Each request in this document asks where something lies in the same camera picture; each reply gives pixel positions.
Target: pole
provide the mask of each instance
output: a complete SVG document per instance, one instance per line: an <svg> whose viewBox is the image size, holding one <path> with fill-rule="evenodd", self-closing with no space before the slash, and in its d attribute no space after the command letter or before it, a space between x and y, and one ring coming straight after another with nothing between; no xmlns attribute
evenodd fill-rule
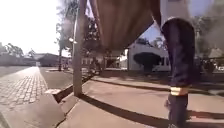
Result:
<svg viewBox="0 0 224 128"><path fill-rule="evenodd" d="M82 42L84 37L85 10L87 0L78 1L79 8L74 25L73 42L73 93L78 96L82 93Z"/></svg>

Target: concrete ground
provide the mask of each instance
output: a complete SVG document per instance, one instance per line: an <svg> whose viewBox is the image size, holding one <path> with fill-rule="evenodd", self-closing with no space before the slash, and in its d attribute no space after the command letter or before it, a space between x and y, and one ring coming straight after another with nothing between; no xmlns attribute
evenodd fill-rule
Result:
<svg viewBox="0 0 224 128"><path fill-rule="evenodd" d="M72 74L49 72L49 67L0 67L0 105L14 108L33 103L47 89L64 89Z"/></svg>
<svg viewBox="0 0 224 128"><path fill-rule="evenodd" d="M163 107L167 84L124 71L108 71L88 81L88 88L58 128L166 128ZM206 89L189 95L190 128L223 128L224 99Z"/></svg>

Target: street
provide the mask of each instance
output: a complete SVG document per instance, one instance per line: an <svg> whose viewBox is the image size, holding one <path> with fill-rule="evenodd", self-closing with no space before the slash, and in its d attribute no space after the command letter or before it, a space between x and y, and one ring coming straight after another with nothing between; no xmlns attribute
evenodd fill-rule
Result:
<svg viewBox="0 0 224 128"><path fill-rule="evenodd" d="M38 67L23 68L0 78L0 105L15 107L32 103L46 90Z"/></svg>

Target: building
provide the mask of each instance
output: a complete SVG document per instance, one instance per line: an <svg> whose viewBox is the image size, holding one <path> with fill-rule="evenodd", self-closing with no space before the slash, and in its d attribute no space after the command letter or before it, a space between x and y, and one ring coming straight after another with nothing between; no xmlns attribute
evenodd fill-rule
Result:
<svg viewBox="0 0 224 128"><path fill-rule="evenodd" d="M134 60L134 55L141 52L149 52L159 55L162 60L159 65L156 65L153 68L153 71L170 71L170 63L168 52L164 49L155 48L149 45L142 45L134 42L129 46L127 50L125 50L125 55L121 56L120 59L120 67L123 69L140 71L144 70L142 65L139 65Z"/></svg>

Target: leg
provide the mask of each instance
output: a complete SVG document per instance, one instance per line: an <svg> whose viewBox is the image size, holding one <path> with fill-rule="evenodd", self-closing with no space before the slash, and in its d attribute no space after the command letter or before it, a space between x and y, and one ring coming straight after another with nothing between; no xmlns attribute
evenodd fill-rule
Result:
<svg viewBox="0 0 224 128"><path fill-rule="evenodd" d="M179 19L168 22L163 32L172 66L169 120L173 126L183 128L187 117L188 87L192 84L194 29Z"/></svg>

